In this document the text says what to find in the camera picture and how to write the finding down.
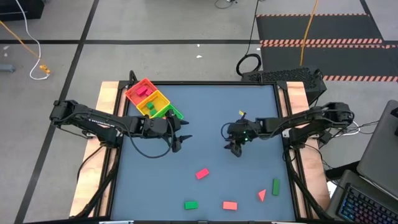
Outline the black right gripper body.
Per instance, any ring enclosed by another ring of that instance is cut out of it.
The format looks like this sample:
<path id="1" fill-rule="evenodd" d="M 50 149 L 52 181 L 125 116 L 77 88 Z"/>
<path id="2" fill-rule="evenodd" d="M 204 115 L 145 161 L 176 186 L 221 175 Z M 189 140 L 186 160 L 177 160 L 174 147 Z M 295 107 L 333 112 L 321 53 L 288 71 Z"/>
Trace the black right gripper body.
<path id="1" fill-rule="evenodd" d="M 239 121 L 228 125 L 226 138 L 227 141 L 236 144 L 245 144 L 258 137 L 259 125 L 252 121 Z"/>

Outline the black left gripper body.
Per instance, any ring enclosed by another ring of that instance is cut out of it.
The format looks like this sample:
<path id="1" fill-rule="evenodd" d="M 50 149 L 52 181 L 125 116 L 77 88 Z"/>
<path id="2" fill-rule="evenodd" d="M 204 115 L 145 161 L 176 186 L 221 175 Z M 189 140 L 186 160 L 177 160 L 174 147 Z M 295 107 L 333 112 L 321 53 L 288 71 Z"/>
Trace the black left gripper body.
<path id="1" fill-rule="evenodd" d="M 181 128 L 180 120 L 171 109 L 166 112 L 165 118 L 170 124 L 167 128 L 166 137 L 163 137 L 163 139 L 171 147 L 172 152 L 178 152 L 182 148 L 183 141 L 182 136 L 176 136 L 176 132 Z"/>

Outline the green plastic basket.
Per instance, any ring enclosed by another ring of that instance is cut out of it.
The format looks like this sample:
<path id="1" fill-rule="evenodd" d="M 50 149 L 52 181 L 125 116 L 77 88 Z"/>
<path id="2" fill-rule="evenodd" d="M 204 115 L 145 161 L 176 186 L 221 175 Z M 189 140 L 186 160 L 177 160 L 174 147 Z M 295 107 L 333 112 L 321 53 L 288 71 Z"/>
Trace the green plastic basket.
<path id="1" fill-rule="evenodd" d="M 175 116 L 178 117 L 178 119 L 183 119 L 184 116 L 183 114 L 181 114 L 181 112 L 179 112 L 178 109 L 176 109 L 172 104 L 168 104 L 167 106 L 165 106 L 163 109 L 161 109 L 160 111 L 158 111 L 154 116 L 156 118 L 163 118 L 165 117 L 166 113 L 172 110 L 172 114 L 174 114 Z"/>

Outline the yellow plastic basket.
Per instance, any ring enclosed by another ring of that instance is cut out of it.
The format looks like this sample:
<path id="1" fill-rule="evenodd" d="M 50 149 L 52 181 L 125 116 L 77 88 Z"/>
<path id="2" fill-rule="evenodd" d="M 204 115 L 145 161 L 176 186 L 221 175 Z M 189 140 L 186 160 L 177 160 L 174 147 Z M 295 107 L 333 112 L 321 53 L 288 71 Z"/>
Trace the yellow plastic basket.
<path id="1" fill-rule="evenodd" d="M 170 101 L 159 90 L 156 90 L 150 96 L 148 96 L 144 101 L 142 101 L 136 106 L 136 108 L 141 114 L 148 115 L 149 118 L 153 118 L 155 116 L 150 115 L 151 110 L 146 106 L 148 102 L 152 102 L 154 104 L 153 109 L 157 110 L 157 112 L 163 109 L 168 104 L 170 104 Z"/>

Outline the red plastic basket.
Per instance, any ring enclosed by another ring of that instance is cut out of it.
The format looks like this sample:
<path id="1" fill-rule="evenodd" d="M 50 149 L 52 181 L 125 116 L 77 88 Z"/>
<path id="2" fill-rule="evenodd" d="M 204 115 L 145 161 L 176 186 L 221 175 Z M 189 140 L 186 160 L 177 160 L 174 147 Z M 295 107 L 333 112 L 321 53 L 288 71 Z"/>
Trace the red plastic basket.
<path id="1" fill-rule="evenodd" d="M 130 89 L 128 89 L 125 95 L 129 99 L 129 101 L 135 106 L 137 106 L 148 97 L 146 95 L 138 96 L 136 94 L 136 90 L 142 86 L 146 86 L 148 90 L 151 89 L 153 92 L 157 90 L 157 87 L 148 78 L 144 78 L 138 83 L 134 84 Z"/>

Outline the wooden side board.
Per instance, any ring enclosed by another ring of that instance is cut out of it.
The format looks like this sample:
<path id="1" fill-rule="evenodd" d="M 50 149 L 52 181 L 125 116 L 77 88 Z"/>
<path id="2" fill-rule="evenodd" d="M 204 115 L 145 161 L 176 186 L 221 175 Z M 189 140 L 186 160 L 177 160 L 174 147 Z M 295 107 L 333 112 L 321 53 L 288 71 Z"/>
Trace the wooden side board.
<path id="1" fill-rule="evenodd" d="M 99 91 L 96 109 L 105 113 L 121 115 L 123 108 L 117 103 L 125 103 L 125 99 L 117 99 L 118 82 L 103 82 Z M 75 195 L 70 209 L 70 216 L 75 216 L 83 210 L 85 205 L 94 196 L 101 181 L 111 170 L 116 156 L 115 149 L 98 149 L 100 142 L 96 138 L 87 140 L 83 158 L 89 159 L 80 171 L 76 185 Z"/>
<path id="2" fill-rule="evenodd" d="M 287 94 L 293 114 L 309 109 L 302 82 L 287 82 Z M 321 208 L 326 210 L 330 204 L 330 195 L 317 140 L 309 138 L 300 150 L 300 155 L 307 189 Z"/>

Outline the black power adapter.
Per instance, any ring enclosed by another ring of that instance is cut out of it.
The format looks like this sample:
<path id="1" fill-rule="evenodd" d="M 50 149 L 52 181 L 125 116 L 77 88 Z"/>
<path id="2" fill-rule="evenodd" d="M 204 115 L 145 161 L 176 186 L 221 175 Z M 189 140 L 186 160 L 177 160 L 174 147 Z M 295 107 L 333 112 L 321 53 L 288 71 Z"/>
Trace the black power adapter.
<path id="1" fill-rule="evenodd" d="M 318 141 L 322 144 L 327 144 L 332 139 L 332 135 L 329 131 L 324 131 L 320 134 Z"/>

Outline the white paper sheet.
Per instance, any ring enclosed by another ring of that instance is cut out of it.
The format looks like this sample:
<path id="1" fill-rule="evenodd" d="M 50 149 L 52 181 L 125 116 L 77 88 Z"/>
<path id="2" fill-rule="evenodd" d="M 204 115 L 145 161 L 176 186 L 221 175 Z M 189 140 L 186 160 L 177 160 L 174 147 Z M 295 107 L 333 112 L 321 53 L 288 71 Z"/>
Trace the white paper sheet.
<path id="1" fill-rule="evenodd" d="M 337 180 L 328 180 L 327 181 L 327 188 L 328 188 L 328 193 L 329 193 L 330 198 L 332 198 L 337 186 L 338 186 Z"/>

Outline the black hazard-striped floor mat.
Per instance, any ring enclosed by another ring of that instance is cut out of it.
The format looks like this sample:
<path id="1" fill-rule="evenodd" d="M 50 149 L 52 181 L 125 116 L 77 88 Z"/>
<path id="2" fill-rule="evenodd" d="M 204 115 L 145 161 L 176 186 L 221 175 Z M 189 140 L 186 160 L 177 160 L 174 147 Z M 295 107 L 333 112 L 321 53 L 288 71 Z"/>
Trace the black hazard-striped floor mat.
<path id="1" fill-rule="evenodd" d="M 327 81 L 398 82 L 398 41 L 385 41 L 368 14 L 260 14 L 257 27 L 268 70 L 302 65 Z"/>

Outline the grey closed laptop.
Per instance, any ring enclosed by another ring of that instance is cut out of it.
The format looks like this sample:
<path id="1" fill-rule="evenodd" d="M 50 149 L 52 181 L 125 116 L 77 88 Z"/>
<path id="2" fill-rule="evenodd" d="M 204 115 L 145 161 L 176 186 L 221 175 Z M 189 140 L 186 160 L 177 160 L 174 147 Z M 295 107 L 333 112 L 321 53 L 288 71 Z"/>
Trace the grey closed laptop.
<path id="1" fill-rule="evenodd" d="M 398 198 L 398 101 L 387 102 L 357 171 Z"/>

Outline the black backlit keyboard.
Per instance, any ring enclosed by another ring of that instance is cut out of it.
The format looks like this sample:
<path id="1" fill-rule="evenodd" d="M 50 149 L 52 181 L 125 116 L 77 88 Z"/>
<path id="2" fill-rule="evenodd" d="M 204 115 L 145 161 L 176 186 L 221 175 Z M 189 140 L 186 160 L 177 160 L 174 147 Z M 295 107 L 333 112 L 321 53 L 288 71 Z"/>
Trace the black backlit keyboard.
<path id="1" fill-rule="evenodd" d="M 326 212 L 346 222 L 398 224 L 398 200 L 350 170 L 343 173 Z"/>

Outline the black box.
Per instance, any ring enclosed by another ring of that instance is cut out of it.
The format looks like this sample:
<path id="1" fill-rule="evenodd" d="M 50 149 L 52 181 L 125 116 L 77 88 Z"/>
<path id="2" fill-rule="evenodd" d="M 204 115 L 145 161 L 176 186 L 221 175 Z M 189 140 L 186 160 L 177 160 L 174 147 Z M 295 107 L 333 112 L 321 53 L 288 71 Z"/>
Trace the black box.
<path id="1" fill-rule="evenodd" d="M 44 10 L 43 0 L 0 0 L 0 21 L 20 21 L 24 19 L 40 19 Z"/>

